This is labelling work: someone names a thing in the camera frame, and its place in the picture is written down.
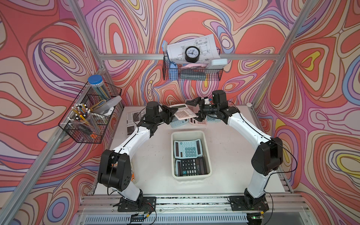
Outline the pink calculator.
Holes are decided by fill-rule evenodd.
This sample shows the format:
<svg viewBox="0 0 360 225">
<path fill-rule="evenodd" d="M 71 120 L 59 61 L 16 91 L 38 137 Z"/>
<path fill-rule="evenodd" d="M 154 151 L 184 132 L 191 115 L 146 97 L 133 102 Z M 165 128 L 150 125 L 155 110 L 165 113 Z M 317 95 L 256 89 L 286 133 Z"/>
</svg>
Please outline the pink calculator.
<svg viewBox="0 0 360 225">
<path fill-rule="evenodd" d="M 172 105 L 170 106 L 170 108 L 177 109 L 174 116 L 178 120 L 185 120 L 185 119 L 191 119 L 197 117 L 197 115 L 192 110 L 190 110 L 190 108 L 186 104 Z"/>
<path fill-rule="evenodd" d="M 189 119 L 189 123 L 191 125 L 197 125 L 197 126 L 206 126 L 207 125 L 207 121 L 203 120 L 203 121 L 197 121 L 195 118 L 190 118 Z"/>
</svg>

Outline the light blue calculator front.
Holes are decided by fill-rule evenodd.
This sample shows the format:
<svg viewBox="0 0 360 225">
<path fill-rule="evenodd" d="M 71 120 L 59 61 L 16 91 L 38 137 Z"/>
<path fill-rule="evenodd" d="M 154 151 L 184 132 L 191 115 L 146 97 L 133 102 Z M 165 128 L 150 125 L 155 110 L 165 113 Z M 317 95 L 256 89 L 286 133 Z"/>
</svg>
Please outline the light blue calculator front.
<svg viewBox="0 0 360 225">
<path fill-rule="evenodd" d="M 179 160 L 179 159 L 176 159 L 175 160 L 175 171 L 174 171 L 174 173 L 175 173 L 175 175 L 177 176 L 177 177 L 181 177 L 182 176 L 182 168 L 181 168 L 181 160 Z"/>
</svg>

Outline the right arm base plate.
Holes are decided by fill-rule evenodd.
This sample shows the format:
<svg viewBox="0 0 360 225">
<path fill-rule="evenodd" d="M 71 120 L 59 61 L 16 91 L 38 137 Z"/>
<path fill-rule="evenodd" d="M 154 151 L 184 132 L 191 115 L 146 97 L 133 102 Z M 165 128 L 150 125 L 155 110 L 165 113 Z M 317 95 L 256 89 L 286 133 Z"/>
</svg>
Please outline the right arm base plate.
<svg viewBox="0 0 360 225">
<path fill-rule="evenodd" d="M 251 211 L 251 212 L 267 212 L 269 205 L 265 195 L 260 198 L 252 196 L 229 196 L 227 198 L 232 211 Z"/>
</svg>

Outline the black calculator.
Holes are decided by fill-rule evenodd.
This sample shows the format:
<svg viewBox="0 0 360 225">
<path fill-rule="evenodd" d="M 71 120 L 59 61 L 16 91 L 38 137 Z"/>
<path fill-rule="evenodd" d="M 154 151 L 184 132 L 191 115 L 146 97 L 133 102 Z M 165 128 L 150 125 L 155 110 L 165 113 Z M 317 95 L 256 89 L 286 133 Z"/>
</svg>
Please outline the black calculator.
<svg viewBox="0 0 360 225">
<path fill-rule="evenodd" d="M 208 174 L 204 157 L 181 160 L 181 176 L 198 176 Z"/>
</svg>

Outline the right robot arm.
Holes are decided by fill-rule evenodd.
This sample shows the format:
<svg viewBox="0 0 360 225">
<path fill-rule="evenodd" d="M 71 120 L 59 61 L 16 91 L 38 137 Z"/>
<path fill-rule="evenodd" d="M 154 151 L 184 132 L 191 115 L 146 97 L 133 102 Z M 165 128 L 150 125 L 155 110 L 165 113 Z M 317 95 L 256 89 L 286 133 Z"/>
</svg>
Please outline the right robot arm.
<svg viewBox="0 0 360 225">
<path fill-rule="evenodd" d="M 283 142 L 280 138 L 265 134 L 250 123 L 236 106 L 229 106 L 223 90 L 212 92 L 212 102 L 207 97 L 187 100 L 186 105 L 199 107 L 195 120 L 201 122 L 209 115 L 216 115 L 226 125 L 239 132 L 253 147 L 251 165 L 254 169 L 250 184 L 244 191 L 243 204 L 248 209 L 264 201 L 270 177 L 283 163 Z"/>
</svg>

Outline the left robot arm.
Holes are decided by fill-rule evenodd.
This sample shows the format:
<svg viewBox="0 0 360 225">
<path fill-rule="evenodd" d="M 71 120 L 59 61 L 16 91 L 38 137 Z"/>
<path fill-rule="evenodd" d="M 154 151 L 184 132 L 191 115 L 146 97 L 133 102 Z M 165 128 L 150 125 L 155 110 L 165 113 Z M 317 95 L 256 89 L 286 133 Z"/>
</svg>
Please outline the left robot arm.
<svg viewBox="0 0 360 225">
<path fill-rule="evenodd" d="M 145 107 L 145 115 L 136 124 L 134 132 L 113 150 L 105 150 L 100 159 L 97 181 L 116 192 L 127 201 L 139 202 L 142 190 L 131 181 L 131 159 L 136 151 L 154 136 L 161 124 L 170 124 L 177 108 L 159 105 L 151 101 Z"/>
</svg>

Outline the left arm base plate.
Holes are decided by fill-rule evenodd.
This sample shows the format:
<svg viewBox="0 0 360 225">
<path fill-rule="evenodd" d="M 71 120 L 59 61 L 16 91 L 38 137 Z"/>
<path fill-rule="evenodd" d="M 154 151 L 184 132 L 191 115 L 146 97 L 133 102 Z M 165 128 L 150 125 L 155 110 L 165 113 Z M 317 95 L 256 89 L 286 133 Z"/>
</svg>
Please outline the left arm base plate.
<svg viewBox="0 0 360 225">
<path fill-rule="evenodd" d="M 117 207 L 118 212 L 151 212 L 156 209 L 156 201 L 154 196 L 140 197 L 137 201 L 121 198 L 114 207 Z"/>
</svg>

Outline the pink calculator back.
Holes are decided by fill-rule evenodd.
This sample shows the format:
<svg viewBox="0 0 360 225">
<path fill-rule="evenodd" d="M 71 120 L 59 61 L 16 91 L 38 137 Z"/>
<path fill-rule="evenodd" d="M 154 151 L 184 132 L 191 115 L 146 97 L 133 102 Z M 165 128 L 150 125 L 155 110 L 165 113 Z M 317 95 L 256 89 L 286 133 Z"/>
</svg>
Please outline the pink calculator back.
<svg viewBox="0 0 360 225">
<path fill-rule="evenodd" d="M 207 121 L 203 120 L 203 121 L 197 121 L 195 118 L 190 118 L 189 119 L 189 123 L 191 125 L 197 125 L 197 126 L 206 126 L 207 125 Z"/>
</svg>

